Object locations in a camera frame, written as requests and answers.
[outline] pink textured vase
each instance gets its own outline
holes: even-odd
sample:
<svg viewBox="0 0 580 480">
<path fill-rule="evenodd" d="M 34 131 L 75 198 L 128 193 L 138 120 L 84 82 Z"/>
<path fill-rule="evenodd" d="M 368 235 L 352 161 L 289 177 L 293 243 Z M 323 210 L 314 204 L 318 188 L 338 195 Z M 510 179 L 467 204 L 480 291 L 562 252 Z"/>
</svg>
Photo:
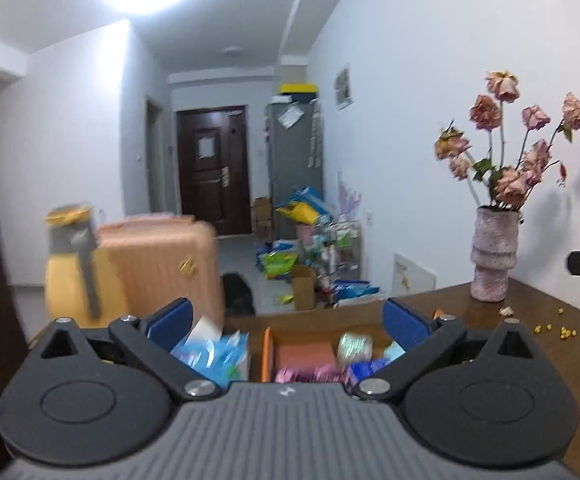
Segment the pink textured vase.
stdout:
<svg viewBox="0 0 580 480">
<path fill-rule="evenodd" d="M 508 291 L 508 271 L 516 265 L 519 213 L 497 211 L 483 206 L 477 209 L 472 239 L 471 261 L 474 279 L 470 295 L 479 301 L 503 301 Z"/>
</svg>

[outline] tiled floor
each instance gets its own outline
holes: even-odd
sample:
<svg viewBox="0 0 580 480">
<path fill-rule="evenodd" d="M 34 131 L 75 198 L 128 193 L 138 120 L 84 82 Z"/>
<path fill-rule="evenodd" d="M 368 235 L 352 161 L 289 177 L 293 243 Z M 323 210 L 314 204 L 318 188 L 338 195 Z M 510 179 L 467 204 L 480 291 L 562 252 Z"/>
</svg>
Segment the tiled floor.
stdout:
<svg viewBox="0 0 580 480">
<path fill-rule="evenodd" d="M 252 290 L 258 316 L 292 312 L 292 304 L 279 305 L 284 294 L 292 294 L 289 283 L 267 280 L 255 266 L 257 242 L 253 236 L 225 237 L 219 240 L 219 273 L 236 272 Z M 50 321 L 44 306 L 41 286 L 14 287 L 19 322 L 26 338 L 33 338 Z"/>
</svg>

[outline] doorway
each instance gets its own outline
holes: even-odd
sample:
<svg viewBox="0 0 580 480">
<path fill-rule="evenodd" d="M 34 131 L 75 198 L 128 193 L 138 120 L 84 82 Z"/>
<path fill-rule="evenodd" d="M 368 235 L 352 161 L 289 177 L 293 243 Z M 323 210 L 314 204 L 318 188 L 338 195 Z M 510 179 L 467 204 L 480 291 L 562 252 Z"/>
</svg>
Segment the doorway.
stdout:
<svg viewBox="0 0 580 480">
<path fill-rule="evenodd" d="M 250 234 L 246 107 L 178 112 L 177 142 L 182 213 L 219 235 Z"/>
<path fill-rule="evenodd" d="M 161 131 L 159 116 L 163 110 L 152 100 L 145 102 L 145 174 L 148 180 L 150 212 L 164 210 L 161 191 L 163 190 L 163 154 L 161 153 Z"/>
</svg>

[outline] brown tabletop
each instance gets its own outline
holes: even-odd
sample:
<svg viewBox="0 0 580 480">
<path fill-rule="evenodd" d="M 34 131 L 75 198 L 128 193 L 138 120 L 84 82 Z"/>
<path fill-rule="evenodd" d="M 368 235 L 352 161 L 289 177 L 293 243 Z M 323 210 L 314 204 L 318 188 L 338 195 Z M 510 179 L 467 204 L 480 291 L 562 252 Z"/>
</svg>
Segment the brown tabletop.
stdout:
<svg viewBox="0 0 580 480">
<path fill-rule="evenodd" d="M 580 310 L 557 300 L 534 288 L 511 280 L 506 301 L 503 303 L 480 303 L 468 294 L 469 286 L 459 285 L 434 292 L 401 298 L 400 301 L 415 307 L 424 314 L 431 315 L 440 308 L 448 314 L 463 319 L 474 328 L 494 328 L 500 321 L 499 309 L 504 304 L 512 307 L 514 317 L 519 318 L 529 329 L 542 326 L 536 341 L 544 349 L 561 377 L 574 394 L 580 412 Z M 282 316 L 256 318 L 231 318 L 226 320 L 226 332 L 244 330 L 250 332 L 252 348 L 252 377 L 260 373 L 260 348 L 263 331 L 267 326 L 273 329 L 297 331 L 331 331 L 345 327 L 358 327 L 381 323 L 381 304 L 347 307 L 336 310 L 297 312 Z M 553 329 L 547 332 L 545 326 L 551 323 Z M 577 330 L 577 336 L 561 340 L 560 329 L 565 326 Z M 580 474 L 580 421 L 565 457 L 566 464 Z"/>
</svg>

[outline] black device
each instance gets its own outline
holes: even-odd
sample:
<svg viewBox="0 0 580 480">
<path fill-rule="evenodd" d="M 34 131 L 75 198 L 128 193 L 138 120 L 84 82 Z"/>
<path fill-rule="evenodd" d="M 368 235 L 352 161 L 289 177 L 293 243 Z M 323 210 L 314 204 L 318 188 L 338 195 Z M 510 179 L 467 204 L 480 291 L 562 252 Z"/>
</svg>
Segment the black device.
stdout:
<svg viewBox="0 0 580 480">
<path fill-rule="evenodd" d="M 560 462 L 576 402 L 518 320 L 484 332 L 395 305 L 429 335 L 350 391 L 221 390 L 169 353 L 181 302 L 107 329 L 55 320 L 1 396 L 1 478 L 578 478 Z"/>
</svg>

